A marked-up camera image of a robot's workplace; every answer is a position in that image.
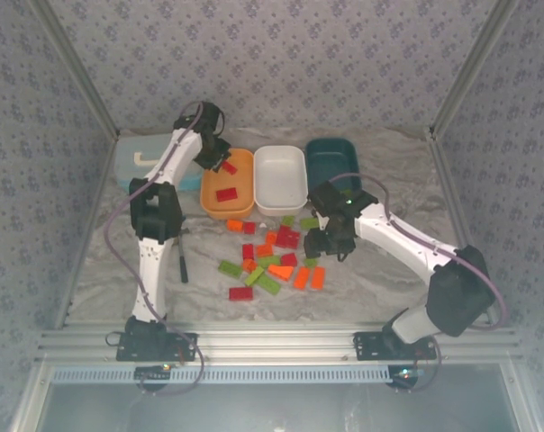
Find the plastic box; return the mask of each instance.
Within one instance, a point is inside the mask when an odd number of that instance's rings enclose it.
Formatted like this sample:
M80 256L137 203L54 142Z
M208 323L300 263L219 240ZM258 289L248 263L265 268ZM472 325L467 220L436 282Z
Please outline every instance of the plastic box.
M200 204L213 219L245 219L254 207L254 155L244 148L232 148L228 162L238 171L236 174L220 169L217 173L206 170L202 177ZM218 202L216 191L236 188L238 198Z
M254 201L266 216L296 215L308 200L304 153L265 146L254 154Z
M357 173L356 149L350 141L343 138L314 139L306 145L306 169L308 188L312 191L317 185L338 174ZM341 192L362 189L358 177L341 178L334 186Z
M171 139L171 133L118 139L113 165L118 185L128 192L131 180L134 177L143 178L159 162ZM201 166L195 162L191 163L177 190L197 191L200 189L202 173Z

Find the tool handle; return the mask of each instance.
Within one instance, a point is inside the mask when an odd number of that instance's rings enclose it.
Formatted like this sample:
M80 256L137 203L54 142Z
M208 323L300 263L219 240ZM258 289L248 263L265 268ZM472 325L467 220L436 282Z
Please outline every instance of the tool handle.
M183 256L180 256L180 278L182 284L188 283L188 271L186 270L186 260Z

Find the green block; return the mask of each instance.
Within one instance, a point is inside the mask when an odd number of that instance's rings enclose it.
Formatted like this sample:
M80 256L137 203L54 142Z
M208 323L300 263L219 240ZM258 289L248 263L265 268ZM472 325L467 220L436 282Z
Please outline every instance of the green block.
M224 273L225 275L233 277L234 279L240 279L240 276L242 275L242 267L226 260L220 263L218 271L220 273Z
M252 273L249 274L246 279L244 279L244 283L247 286L252 286L258 280L258 278L262 276L263 273L264 269L262 267L256 267L256 270L254 270Z
M258 258L258 265L260 267L268 268L268 266L271 264L276 264L277 266L280 266L280 256L273 255L273 256L263 256L262 258Z
M300 228L302 228L303 230L320 228L320 222L316 218L300 219Z
M280 292L280 283L270 279L265 274L258 278L258 280L256 281L256 285L260 288L264 288L272 295L276 295Z
M316 258L306 258L304 260L304 265L306 267L316 267L318 265L318 260Z
M292 227L294 225L294 216L285 216L282 218L282 222L280 222L282 225L286 225L287 227Z

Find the orange bin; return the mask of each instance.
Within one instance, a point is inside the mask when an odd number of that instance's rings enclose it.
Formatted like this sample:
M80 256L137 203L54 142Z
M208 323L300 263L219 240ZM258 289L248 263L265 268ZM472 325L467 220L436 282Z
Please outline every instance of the orange bin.
M206 170L202 176L200 204L213 219L245 219L254 207L254 155L244 148L232 148L228 162L238 171L231 175L220 169L217 173ZM218 202L216 191L236 188L238 198Z

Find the patterned wallpaper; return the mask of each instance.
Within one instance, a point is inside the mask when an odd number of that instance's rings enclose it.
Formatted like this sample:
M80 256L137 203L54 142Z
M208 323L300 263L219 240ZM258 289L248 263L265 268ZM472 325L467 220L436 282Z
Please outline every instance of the patterned wallpaper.
M26 383L107 150L24 0L0 0L0 430Z
M544 0L521 0L442 142L544 401Z
M430 124L494 0L51 0L119 128Z

